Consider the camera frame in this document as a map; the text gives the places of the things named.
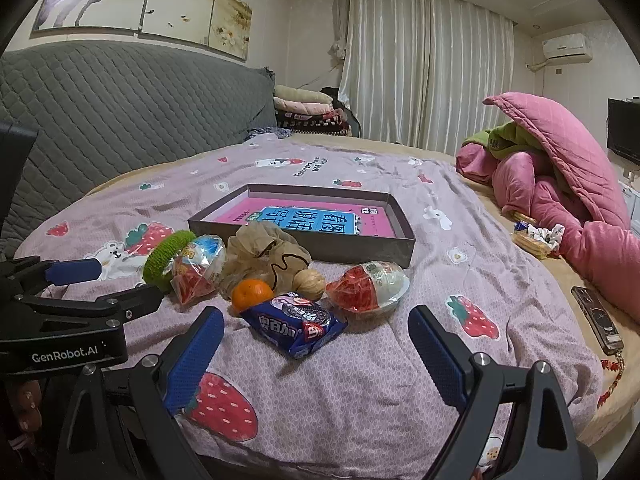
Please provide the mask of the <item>person's left hand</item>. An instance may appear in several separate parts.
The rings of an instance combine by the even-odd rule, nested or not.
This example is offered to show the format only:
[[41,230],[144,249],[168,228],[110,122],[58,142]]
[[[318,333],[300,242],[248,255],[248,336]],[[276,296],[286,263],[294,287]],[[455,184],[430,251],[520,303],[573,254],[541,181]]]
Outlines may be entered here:
[[17,389],[12,400],[18,426],[25,434],[33,434],[42,425],[39,411],[41,388],[38,380],[24,382]]

